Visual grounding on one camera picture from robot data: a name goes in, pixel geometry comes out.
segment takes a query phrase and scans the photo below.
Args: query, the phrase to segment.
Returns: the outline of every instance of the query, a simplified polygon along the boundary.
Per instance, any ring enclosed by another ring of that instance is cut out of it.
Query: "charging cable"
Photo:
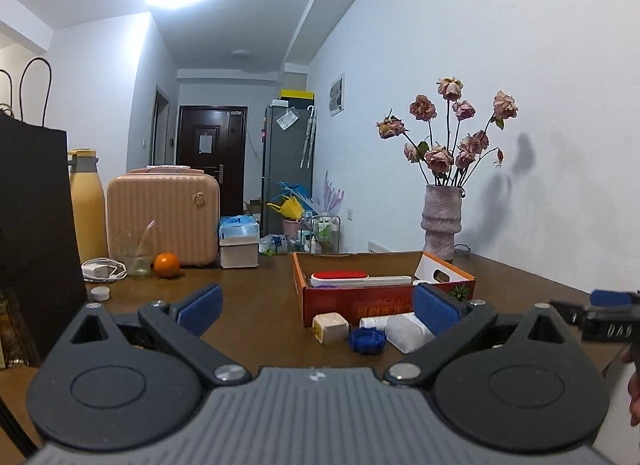
[[[98,257],[82,264],[82,276],[87,283],[114,283],[127,277],[127,267],[113,259]]]

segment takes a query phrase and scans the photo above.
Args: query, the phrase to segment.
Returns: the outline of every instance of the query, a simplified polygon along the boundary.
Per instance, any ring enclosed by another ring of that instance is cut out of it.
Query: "dark wooden door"
[[[246,108],[181,106],[179,166],[204,169],[220,184],[220,214],[242,214]]]

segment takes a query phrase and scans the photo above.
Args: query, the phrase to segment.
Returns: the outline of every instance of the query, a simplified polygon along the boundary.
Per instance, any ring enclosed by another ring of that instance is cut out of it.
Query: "yellow bottle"
[[[92,150],[69,152],[69,181],[80,262],[108,257],[104,214],[104,189],[98,176],[98,159]]]

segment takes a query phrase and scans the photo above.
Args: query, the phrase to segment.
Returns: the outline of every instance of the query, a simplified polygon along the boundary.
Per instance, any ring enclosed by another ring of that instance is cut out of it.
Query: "flower vase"
[[[424,251],[451,261],[455,254],[454,236],[462,230],[462,189],[428,185],[422,210],[425,230]]]

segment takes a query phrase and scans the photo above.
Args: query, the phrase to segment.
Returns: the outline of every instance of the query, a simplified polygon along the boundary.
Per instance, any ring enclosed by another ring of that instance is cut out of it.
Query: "orange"
[[[170,252],[159,254],[154,261],[154,271],[158,277],[175,277],[180,273],[180,260]]]

